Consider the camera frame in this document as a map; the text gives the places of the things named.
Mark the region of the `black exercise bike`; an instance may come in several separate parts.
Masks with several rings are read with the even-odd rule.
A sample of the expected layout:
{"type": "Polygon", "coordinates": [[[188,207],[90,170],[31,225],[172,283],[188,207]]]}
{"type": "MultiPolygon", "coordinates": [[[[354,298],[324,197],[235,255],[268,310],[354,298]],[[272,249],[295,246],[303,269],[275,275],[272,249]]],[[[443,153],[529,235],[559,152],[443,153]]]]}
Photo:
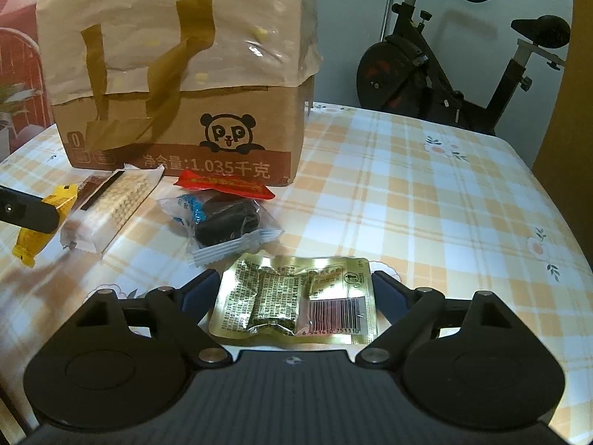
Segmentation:
{"type": "Polygon", "coordinates": [[[362,56],[360,105],[486,135],[541,137],[571,38],[572,0],[389,0],[362,56]]]}

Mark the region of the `gold foil snack packet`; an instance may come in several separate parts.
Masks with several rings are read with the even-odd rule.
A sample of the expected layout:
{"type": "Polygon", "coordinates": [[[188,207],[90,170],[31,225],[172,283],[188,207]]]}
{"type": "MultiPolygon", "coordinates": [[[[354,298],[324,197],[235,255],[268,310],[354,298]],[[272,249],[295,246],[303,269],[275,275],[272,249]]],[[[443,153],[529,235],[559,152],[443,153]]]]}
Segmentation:
{"type": "Polygon", "coordinates": [[[223,273],[209,332],[234,342],[371,343],[378,324],[369,261],[244,254],[223,273]]]}

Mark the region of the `dark snack in clear wrapper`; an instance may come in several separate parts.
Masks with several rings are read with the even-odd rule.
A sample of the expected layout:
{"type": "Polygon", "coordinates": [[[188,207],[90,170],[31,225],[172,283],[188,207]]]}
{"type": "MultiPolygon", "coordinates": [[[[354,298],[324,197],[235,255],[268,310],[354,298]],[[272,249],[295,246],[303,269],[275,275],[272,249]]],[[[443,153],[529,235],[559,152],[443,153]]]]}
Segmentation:
{"type": "Polygon", "coordinates": [[[217,191],[196,191],[158,201],[188,234],[188,258],[207,266],[281,237],[281,227],[258,201],[217,191]]]}

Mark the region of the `white wafer snack packet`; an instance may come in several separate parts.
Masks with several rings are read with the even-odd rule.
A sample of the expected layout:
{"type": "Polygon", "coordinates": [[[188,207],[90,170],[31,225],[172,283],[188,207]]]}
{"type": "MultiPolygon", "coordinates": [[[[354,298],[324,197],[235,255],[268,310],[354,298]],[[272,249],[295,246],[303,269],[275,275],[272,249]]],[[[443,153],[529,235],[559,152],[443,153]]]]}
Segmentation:
{"type": "Polygon", "coordinates": [[[79,189],[79,198],[60,231],[64,248],[104,254],[140,205],[161,181],[165,168],[127,166],[110,177],[92,175],[79,189]]]}

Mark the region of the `red snack packet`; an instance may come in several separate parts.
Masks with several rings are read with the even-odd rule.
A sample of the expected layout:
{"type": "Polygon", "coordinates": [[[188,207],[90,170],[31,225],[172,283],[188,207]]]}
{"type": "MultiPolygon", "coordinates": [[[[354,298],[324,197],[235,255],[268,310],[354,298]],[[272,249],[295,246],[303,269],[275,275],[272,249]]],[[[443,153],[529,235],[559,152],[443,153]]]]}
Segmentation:
{"type": "Polygon", "coordinates": [[[216,191],[254,200],[272,200],[275,198],[274,192],[271,192],[264,184],[246,181],[234,175],[201,175],[190,170],[184,170],[175,185],[190,191],[216,191]]]}

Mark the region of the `brown cardboard snack box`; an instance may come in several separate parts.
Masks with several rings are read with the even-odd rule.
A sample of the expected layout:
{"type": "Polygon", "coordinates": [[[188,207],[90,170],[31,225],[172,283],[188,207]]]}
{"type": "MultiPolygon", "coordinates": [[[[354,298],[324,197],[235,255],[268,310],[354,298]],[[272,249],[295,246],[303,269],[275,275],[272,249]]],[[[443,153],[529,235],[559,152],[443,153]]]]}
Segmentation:
{"type": "Polygon", "coordinates": [[[40,0],[73,167],[294,181],[321,66],[318,0],[40,0]]]}

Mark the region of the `yellow snack packet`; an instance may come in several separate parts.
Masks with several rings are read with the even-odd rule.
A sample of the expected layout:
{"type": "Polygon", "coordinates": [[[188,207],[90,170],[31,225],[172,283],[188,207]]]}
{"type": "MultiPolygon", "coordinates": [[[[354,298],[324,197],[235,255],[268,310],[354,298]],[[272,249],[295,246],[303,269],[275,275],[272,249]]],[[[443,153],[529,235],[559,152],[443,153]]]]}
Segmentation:
{"type": "Polygon", "coordinates": [[[56,186],[38,203],[26,207],[12,254],[23,265],[33,268],[35,258],[65,223],[79,195],[79,185],[56,186]]]}

